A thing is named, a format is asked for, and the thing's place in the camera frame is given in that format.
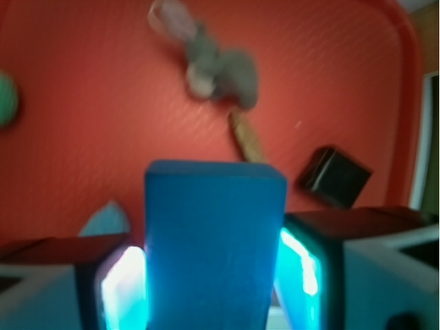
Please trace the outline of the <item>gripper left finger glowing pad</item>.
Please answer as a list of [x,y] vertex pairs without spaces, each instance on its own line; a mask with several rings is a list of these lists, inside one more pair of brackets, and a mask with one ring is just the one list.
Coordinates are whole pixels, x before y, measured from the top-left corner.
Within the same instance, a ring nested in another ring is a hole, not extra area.
[[1,246],[2,329],[147,329],[146,255],[125,234]]

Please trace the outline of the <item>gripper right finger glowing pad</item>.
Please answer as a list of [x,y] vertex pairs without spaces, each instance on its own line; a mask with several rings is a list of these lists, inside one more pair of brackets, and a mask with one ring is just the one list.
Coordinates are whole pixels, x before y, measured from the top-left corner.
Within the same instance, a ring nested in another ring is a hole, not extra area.
[[275,290],[292,329],[438,329],[439,218],[401,206],[288,213]]

